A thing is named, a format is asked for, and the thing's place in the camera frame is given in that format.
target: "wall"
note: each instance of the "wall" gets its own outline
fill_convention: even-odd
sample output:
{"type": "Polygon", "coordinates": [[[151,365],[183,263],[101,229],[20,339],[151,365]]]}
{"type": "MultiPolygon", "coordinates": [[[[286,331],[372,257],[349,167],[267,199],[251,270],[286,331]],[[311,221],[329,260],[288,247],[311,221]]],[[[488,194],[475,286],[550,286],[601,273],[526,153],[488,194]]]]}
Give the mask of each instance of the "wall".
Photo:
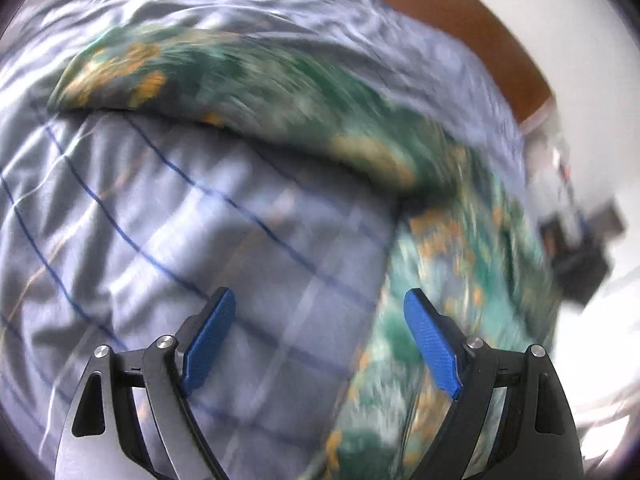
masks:
{"type": "Polygon", "coordinates": [[[640,51],[609,0],[482,0],[558,100],[578,202],[590,212],[640,176],[640,51]]]}

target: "gray surface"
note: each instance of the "gray surface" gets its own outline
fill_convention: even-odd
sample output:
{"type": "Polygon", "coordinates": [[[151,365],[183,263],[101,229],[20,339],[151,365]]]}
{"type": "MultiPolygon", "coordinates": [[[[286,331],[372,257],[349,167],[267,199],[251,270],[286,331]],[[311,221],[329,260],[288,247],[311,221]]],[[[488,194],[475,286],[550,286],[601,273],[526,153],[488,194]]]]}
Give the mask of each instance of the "gray surface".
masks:
{"type": "MultiPolygon", "coordinates": [[[[0,68],[9,425],[51,470],[93,349],[147,346],[226,285],[240,321],[195,415],[232,479],[295,478],[367,335],[395,201],[337,167],[213,128],[50,116],[64,63],[122,23],[264,34],[430,113],[521,196],[521,141],[504,99],[459,43],[380,0],[61,0],[24,12],[0,68]]],[[[139,412],[148,422],[144,402],[139,412]]]]}

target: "brown wooden panel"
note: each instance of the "brown wooden panel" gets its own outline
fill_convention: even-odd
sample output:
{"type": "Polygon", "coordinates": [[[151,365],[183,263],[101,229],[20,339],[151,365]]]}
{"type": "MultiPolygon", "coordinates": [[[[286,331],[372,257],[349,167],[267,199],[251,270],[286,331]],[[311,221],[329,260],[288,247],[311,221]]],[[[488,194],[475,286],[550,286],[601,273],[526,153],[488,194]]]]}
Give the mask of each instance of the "brown wooden panel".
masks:
{"type": "Polygon", "coordinates": [[[516,120],[527,130],[553,109],[553,94],[538,67],[479,0],[385,1],[396,10],[466,43],[484,62],[511,105],[516,120]]]}

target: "green floral blanket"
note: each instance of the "green floral blanket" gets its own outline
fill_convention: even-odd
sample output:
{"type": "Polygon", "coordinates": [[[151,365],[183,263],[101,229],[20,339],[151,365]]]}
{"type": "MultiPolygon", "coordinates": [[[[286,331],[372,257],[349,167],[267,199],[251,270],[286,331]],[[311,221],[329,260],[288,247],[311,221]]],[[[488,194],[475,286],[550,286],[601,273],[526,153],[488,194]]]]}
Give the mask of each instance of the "green floral blanket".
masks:
{"type": "MultiPolygon", "coordinates": [[[[495,348],[551,341],[559,298],[521,206],[474,150],[344,70],[238,34],[114,28],[72,60],[49,107],[226,126],[348,165],[404,197],[369,342],[304,478],[408,478],[432,442],[450,399],[404,322],[410,288],[495,348]]],[[[470,472],[486,457],[498,402],[470,472]]]]}

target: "blue rubber fingertip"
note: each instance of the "blue rubber fingertip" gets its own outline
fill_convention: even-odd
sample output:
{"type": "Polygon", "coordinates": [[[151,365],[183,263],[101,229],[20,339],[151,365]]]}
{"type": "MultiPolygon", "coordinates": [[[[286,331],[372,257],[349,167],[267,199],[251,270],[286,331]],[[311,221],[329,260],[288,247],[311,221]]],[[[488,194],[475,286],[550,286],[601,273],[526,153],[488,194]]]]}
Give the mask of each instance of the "blue rubber fingertip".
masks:
{"type": "Polygon", "coordinates": [[[236,319],[236,297],[227,289],[213,309],[192,345],[184,353],[180,390],[185,397],[204,384],[222,342],[236,319]]]}
{"type": "Polygon", "coordinates": [[[404,296],[404,319],[436,385],[456,399],[462,387],[456,368],[456,355],[411,291],[404,296]]]}

